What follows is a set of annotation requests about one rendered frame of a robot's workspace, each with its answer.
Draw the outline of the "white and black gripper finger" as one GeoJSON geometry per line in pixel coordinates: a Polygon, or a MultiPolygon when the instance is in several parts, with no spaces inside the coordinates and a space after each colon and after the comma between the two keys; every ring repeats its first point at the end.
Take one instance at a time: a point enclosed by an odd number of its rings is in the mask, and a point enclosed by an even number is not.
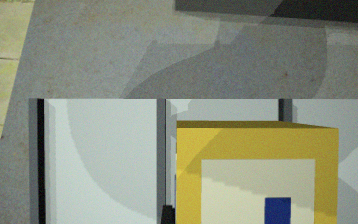
{"type": "Polygon", "coordinates": [[[173,208],[173,205],[163,205],[161,224],[175,224],[175,208],[173,208]]]}

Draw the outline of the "yellow butter carton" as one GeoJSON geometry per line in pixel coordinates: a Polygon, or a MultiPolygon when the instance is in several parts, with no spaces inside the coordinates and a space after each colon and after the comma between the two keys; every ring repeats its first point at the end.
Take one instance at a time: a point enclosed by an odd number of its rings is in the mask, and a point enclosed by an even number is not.
{"type": "Polygon", "coordinates": [[[337,224],[339,128],[176,121],[175,224],[337,224]]]}

